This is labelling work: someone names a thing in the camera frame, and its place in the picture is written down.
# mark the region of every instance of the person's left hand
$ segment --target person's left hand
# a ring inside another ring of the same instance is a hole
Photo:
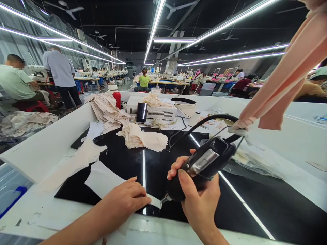
[[[135,211],[151,202],[144,187],[135,181],[133,177],[115,187],[87,213],[98,237],[114,232]]]

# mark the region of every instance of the black glass surface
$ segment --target black glass surface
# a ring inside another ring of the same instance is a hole
[[[177,131],[142,128],[144,131],[160,132],[170,138]],[[176,144],[173,149],[155,152],[146,148],[127,149],[125,139],[116,136],[121,129],[97,137],[94,142],[100,146],[107,145],[108,152],[100,154],[100,161],[110,170],[124,179],[137,176],[141,185],[146,185],[147,193],[163,199],[170,166],[179,156],[190,155],[189,150],[197,149],[201,140],[208,134],[192,133]],[[173,144],[185,132],[172,139]],[[73,145],[81,145],[78,139]],[[55,195],[82,203],[95,205],[100,198],[84,184],[91,167],[85,168],[68,178]],[[279,241],[296,244],[327,244],[327,214],[289,186],[286,182],[242,168],[242,175],[222,171],[262,224]],[[223,178],[219,179],[221,197],[215,213],[218,228],[269,238],[259,223],[246,209]],[[187,222],[180,203],[165,202],[162,209],[149,205],[145,207],[146,215]]]

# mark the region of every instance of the fingernail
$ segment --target fingernail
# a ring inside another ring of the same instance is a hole
[[[184,183],[187,183],[188,182],[188,174],[182,170],[182,169],[179,169],[178,170],[178,176],[180,178],[180,181],[184,182]]]

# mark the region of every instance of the green shirt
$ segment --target green shirt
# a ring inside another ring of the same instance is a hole
[[[140,76],[140,83],[141,83],[141,87],[148,87],[149,85],[149,81],[150,81],[150,77],[149,76],[144,76],[144,75],[141,75]]]
[[[0,86],[11,98],[15,100],[33,98],[36,93],[30,89],[28,85],[30,82],[33,82],[33,79],[23,70],[0,65]]]

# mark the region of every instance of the ventilation grille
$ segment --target ventilation grille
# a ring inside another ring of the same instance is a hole
[[[148,110],[147,115],[151,117],[172,117],[173,111]]]

